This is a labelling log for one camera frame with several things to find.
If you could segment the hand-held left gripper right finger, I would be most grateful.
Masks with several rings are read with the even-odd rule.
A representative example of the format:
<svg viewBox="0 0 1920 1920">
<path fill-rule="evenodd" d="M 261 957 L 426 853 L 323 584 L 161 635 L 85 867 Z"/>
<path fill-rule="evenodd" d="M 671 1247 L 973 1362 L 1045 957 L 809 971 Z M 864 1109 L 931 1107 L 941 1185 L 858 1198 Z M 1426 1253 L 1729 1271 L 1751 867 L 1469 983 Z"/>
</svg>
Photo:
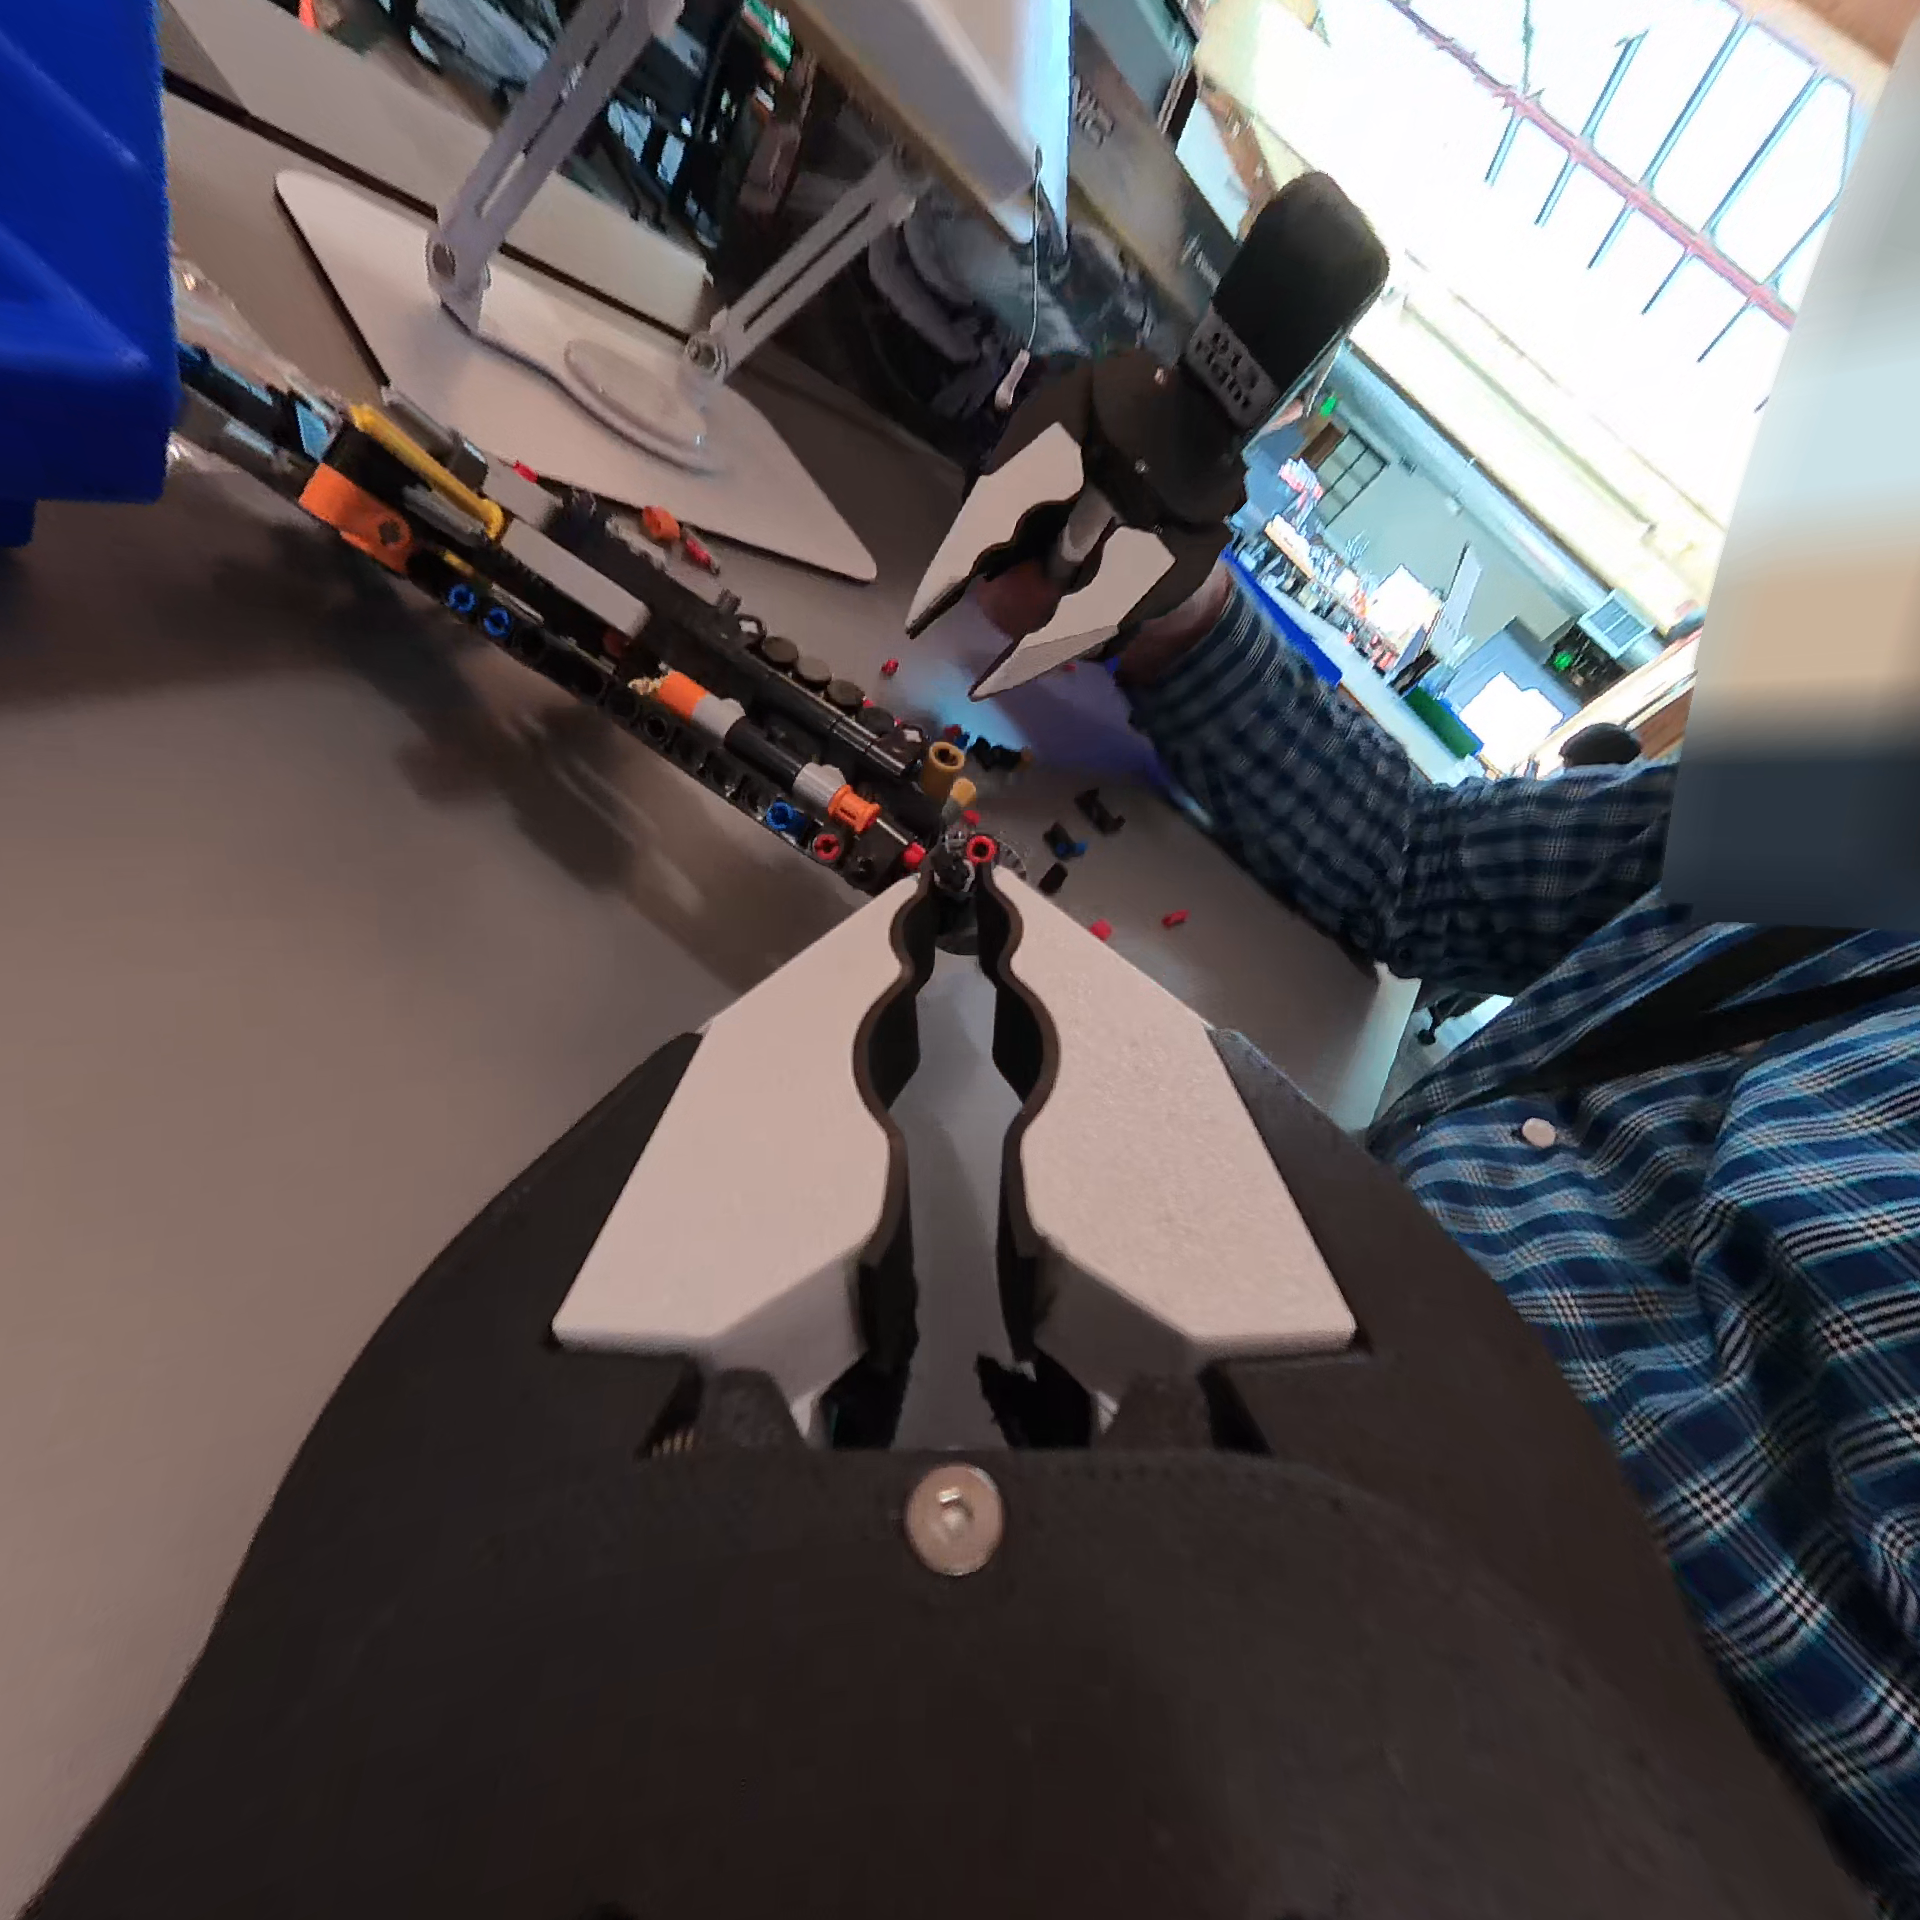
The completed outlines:
<svg viewBox="0 0 1920 1920">
<path fill-rule="evenodd" d="M 1005 870 L 977 882 L 999 1153 L 1002 1433 L 1096 1433 L 1145 1383 L 1345 1361 L 1357 1317 L 1209 1019 Z"/>
</svg>

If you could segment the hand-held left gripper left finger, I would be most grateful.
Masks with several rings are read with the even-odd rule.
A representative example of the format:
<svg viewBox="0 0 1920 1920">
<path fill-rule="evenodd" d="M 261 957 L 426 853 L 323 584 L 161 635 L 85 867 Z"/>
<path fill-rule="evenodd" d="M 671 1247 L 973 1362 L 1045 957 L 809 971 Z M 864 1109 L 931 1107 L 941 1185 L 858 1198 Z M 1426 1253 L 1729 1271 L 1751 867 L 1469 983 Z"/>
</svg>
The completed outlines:
<svg viewBox="0 0 1920 1920">
<path fill-rule="evenodd" d="M 890 1445 L 920 1346 L 906 1142 L 931 880 L 906 879 L 716 1016 L 552 1334 L 768 1377 L 808 1432 Z"/>
</svg>

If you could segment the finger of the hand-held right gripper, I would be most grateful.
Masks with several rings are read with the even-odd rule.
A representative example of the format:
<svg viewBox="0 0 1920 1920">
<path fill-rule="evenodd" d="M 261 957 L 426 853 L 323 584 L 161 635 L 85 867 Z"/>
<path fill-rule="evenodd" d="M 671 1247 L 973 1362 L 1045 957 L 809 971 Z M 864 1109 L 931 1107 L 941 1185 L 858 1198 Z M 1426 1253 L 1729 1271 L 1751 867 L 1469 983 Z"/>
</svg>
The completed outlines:
<svg viewBox="0 0 1920 1920">
<path fill-rule="evenodd" d="M 1066 423 L 1048 423 L 984 472 L 915 590 L 903 632 L 923 634 L 977 584 L 1019 566 L 1045 534 L 1059 534 L 1085 480 L 1083 449 Z"/>
<path fill-rule="evenodd" d="M 1183 566 L 1156 526 L 1063 518 L 1059 526 L 984 545 L 968 582 L 986 582 L 1028 561 L 1061 589 L 1055 610 L 981 672 L 968 690 L 972 702 L 997 699 L 1121 639 Z"/>
</svg>

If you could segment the long black lego model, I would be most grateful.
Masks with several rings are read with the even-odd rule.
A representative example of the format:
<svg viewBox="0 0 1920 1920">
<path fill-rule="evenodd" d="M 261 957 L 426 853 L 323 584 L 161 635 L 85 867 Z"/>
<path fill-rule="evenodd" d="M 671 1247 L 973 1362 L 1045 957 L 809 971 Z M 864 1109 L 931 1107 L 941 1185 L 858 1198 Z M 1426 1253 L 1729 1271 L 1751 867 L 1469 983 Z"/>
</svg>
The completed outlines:
<svg viewBox="0 0 1920 1920">
<path fill-rule="evenodd" d="M 343 402 L 179 355 L 176 435 L 259 478 L 685 779 L 864 896 L 933 871 L 964 901 L 1025 858 L 977 811 L 954 737 L 890 711 L 730 590 L 693 584 L 642 514 L 481 450 L 395 391 Z"/>
</svg>

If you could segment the person's right forearm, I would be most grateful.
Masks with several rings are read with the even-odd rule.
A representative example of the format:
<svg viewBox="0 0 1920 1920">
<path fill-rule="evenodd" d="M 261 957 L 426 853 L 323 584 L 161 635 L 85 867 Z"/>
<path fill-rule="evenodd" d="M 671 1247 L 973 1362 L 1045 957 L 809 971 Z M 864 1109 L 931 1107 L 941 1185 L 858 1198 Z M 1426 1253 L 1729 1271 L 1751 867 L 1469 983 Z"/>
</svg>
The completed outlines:
<svg viewBox="0 0 1920 1920">
<path fill-rule="evenodd" d="M 1217 842 L 1394 976 L 1520 997 L 1585 946 L 1653 953 L 1687 933 L 1659 888 L 1672 767 L 1435 784 L 1240 586 L 1184 661 L 1124 697 Z"/>
</svg>

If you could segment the loose small lego pieces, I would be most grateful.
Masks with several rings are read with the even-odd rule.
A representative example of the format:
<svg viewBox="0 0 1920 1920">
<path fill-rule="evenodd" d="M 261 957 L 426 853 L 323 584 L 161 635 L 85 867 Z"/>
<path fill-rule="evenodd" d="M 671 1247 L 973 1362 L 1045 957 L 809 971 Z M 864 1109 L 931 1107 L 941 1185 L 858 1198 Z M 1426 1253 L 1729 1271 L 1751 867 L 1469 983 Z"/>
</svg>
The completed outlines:
<svg viewBox="0 0 1920 1920">
<path fill-rule="evenodd" d="M 997 837 L 1012 843 L 1028 879 L 1051 862 L 1045 830 L 1063 826 L 1090 853 L 1074 874 L 1115 870 L 1115 880 L 1069 879 L 1063 905 L 1082 922 L 1124 914 L 1160 927 L 1163 912 L 1189 903 L 1183 880 L 1144 880 L 1151 826 L 1165 811 L 1156 795 L 1152 753 L 1129 727 L 1121 695 L 1098 663 L 1049 677 L 1017 695 L 973 704 L 970 687 L 997 657 L 1002 639 L 972 603 L 949 614 L 920 639 L 906 635 L 906 610 L 931 554 L 933 536 L 864 536 L 879 577 L 851 584 L 834 574 L 773 561 L 738 545 L 705 542 L 717 574 L 682 554 L 652 549 L 672 582 L 701 600 L 732 592 L 745 615 L 823 658 L 841 680 L 861 687 L 879 707 L 931 730 L 959 726 L 992 745 L 1028 751 L 1005 774 L 970 767 L 977 809 Z M 635 811 L 631 889 L 639 907 L 705 966 L 753 986 L 775 966 L 827 933 L 868 898 L 768 832 L 759 817 L 728 801 L 705 763 L 658 754 L 635 737 L 617 741 L 631 763 L 623 786 Z"/>
</svg>

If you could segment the person's right hand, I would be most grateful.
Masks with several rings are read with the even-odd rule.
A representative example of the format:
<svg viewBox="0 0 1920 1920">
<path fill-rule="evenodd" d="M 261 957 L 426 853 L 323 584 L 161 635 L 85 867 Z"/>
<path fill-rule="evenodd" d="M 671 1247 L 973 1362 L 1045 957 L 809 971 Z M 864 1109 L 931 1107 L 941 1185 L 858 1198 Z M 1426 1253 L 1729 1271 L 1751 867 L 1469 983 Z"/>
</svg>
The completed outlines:
<svg viewBox="0 0 1920 1920">
<path fill-rule="evenodd" d="M 1205 640 L 1213 626 L 1232 614 L 1237 602 L 1235 577 L 1228 567 L 1213 566 L 1205 584 L 1175 610 L 1148 621 L 1121 647 L 1112 677 L 1124 690 L 1151 689 L 1165 677 L 1189 651 Z"/>
</svg>

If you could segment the white monitor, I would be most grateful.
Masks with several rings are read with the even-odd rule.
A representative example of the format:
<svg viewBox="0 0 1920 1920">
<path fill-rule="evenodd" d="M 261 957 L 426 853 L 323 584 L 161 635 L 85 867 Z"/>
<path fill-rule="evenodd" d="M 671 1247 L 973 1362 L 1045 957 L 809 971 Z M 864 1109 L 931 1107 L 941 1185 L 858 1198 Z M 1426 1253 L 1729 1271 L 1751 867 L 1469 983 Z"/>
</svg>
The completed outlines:
<svg viewBox="0 0 1920 1920">
<path fill-rule="evenodd" d="M 1015 245 L 1067 213 L 1067 2 L 780 2 L 816 55 Z"/>
</svg>

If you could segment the person's plaid shirt torso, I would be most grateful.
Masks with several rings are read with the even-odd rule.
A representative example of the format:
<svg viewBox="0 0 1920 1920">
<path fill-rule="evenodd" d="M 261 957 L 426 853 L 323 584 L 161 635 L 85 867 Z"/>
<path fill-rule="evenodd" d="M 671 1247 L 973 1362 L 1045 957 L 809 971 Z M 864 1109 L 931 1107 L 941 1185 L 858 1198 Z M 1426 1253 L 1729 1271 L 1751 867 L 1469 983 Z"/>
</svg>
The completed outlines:
<svg viewBox="0 0 1920 1920">
<path fill-rule="evenodd" d="M 1835 1854 L 1884 1917 L 1916 1917 L 1916 993 L 1514 1094 L 1745 936 L 1644 896 L 1370 1145 L 1595 1421 L 1719 1681 Z"/>
</svg>

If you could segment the clear plastic bag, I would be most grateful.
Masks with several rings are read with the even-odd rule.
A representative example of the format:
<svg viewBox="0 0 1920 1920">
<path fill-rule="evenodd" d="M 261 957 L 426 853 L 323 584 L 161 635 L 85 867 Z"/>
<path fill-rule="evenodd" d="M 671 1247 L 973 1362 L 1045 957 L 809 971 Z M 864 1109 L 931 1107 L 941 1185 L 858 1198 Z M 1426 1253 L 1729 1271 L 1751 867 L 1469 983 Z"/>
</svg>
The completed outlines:
<svg viewBox="0 0 1920 1920">
<path fill-rule="evenodd" d="M 303 393 L 325 406 L 340 397 L 325 382 L 305 373 L 293 359 L 277 352 L 265 337 L 243 317 L 226 293 L 203 270 L 171 249 L 173 318 L 181 345 L 205 350 L 221 367 L 290 393 Z"/>
</svg>

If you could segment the blue plastic bin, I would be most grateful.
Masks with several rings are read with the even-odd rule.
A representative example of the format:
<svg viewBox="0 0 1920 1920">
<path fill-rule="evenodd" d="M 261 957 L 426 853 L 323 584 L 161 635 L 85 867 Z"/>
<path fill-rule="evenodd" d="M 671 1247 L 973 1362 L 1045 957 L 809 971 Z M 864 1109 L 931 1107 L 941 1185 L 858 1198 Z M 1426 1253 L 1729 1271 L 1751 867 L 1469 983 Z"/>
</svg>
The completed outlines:
<svg viewBox="0 0 1920 1920">
<path fill-rule="evenodd" d="M 3 547 L 146 503 L 181 384 L 148 2 L 3 6 Z"/>
</svg>

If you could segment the white monitor stand base plate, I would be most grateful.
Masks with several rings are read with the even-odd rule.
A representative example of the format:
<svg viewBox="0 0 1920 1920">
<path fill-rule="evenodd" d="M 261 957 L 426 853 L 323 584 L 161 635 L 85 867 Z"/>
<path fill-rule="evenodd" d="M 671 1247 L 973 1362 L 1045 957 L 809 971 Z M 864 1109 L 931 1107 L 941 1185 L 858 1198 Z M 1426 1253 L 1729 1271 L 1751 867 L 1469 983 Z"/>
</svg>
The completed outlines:
<svg viewBox="0 0 1920 1920">
<path fill-rule="evenodd" d="M 403 398 L 487 454 L 852 584 L 875 562 L 765 417 L 733 390 L 693 406 L 682 345 L 496 263 L 481 333 L 428 285 L 426 224 L 320 174 L 277 200 Z"/>
</svg>

